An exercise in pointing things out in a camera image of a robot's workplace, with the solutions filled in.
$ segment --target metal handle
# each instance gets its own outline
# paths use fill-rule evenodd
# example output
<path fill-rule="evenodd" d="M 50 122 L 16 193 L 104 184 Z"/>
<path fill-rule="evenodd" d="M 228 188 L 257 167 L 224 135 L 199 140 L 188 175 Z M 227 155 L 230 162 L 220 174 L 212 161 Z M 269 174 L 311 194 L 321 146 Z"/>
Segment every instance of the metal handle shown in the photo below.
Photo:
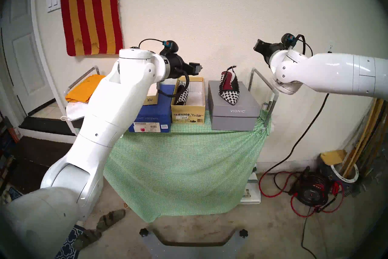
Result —
<path fill-rule="evenodd" d="M 251 87 L 252 87 L 252 81 L 253 81 L 253 74 L 257 74 L 264 82 L 265 84 L 271 89 L 272 91 L 272 96 L 273 96 L 273 100 L 269 103 L 268 107 L 267 107 L 267 111 L 268 112 L 268 115 L 264 121 L 264 124 L 263 124 L 263 128 L 261 129 L 263 132 L 266 131 L 267 129 L 267 125 L 268 125 L 268 122 L 271 118 L 271 114 L 272 114 L 272 111 L 274 110 L 274 107 L 275 107 L 275 104 L 276 104 L 276 101 L 277 99 L 279 98 L 279 91 L 277 89 L 275 89 L 270 83 L 269 81 L 256 69 L 256 68 L 252 68 L 252 71 L 251 71 L 251 79 L 249 81 L 249 86 L 248 86 L 248 91 L 251 91 Z"/>
<path fill-rule="evenodd" d="M 83 74 L 81 77 L 79 77 L 76 81 L 74 81 L 71 85 L 69 85 L 69 87 L 66 89 L 66 91 L 64 91 L 64 96 L 66 96 L 68 94 L 68 92 L 74 88 L 77 83 L 79 83 L 81 80 L 83 80 L 87 75 L 89 75 L 93 70 L 96 70 L 97 72 L 97 75 L 100 75 L 100 71 L 98 69 L 97 66 L 94 66 L 92 68 L 90 68 L 90 70 L 88 70 L 85 74 Z"/>

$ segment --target black knob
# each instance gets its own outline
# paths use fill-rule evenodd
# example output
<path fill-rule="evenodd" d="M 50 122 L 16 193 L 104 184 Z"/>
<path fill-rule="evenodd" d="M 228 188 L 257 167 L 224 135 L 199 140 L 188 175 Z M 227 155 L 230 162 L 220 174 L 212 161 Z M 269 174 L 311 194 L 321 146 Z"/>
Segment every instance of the black knob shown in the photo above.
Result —
<path fill-rule="evenodd" d="M 139 232 L 139 234 L 140 234 L 141 237 L 146 237 L 146 236 L 148 236 L 148 233 L 149 233 L 148 230 L 145 229 L 145 228 L 144 228 L 144 229 L 141 229 L 140 232 Z"/>
<path fill-rule="evenodd" d="M 242 229 L 240 231 L 240 237 L 247 238 L 248 237 L 248 231 L 245 229 Z"/>

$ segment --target red and yellow striped flag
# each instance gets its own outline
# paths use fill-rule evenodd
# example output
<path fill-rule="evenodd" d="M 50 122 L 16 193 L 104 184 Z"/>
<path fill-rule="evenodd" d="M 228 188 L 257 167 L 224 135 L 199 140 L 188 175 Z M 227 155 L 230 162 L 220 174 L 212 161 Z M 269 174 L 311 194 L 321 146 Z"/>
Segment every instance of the red and yellow striped flag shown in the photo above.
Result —
<path fill-rule="evenodd" d="M 123 36 L 117 0 L 61 0 L 69 56 L 118 54 Z"/>

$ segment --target white door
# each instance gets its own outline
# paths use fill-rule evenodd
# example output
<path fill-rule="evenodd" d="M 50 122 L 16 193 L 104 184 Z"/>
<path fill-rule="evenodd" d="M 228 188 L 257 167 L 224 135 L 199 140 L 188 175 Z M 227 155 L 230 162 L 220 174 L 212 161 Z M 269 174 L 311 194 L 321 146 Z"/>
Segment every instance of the white door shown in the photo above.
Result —
<path fill-rule="evenodd" d="M 35 43 L 31 0 L 5 0 L 1 25 L 14 93 L 28 114 L 54 98 Z"/>

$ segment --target light switch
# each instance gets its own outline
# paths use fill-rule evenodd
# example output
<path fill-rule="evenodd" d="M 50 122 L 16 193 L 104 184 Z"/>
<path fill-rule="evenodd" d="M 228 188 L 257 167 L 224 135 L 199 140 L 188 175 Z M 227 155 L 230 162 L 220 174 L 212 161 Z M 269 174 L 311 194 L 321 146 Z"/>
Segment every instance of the light switch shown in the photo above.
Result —
<path fill-rule="evenodd" d="M 60 8 L 60 0 L 46 0 L 47 12 L 51 12 Z"/>
<path fill-rule="evenodd" d="M 47 8 L 50 8 L 52 6 L 51 0 L 46 0 L 46 6 L 47 6 Z"/>

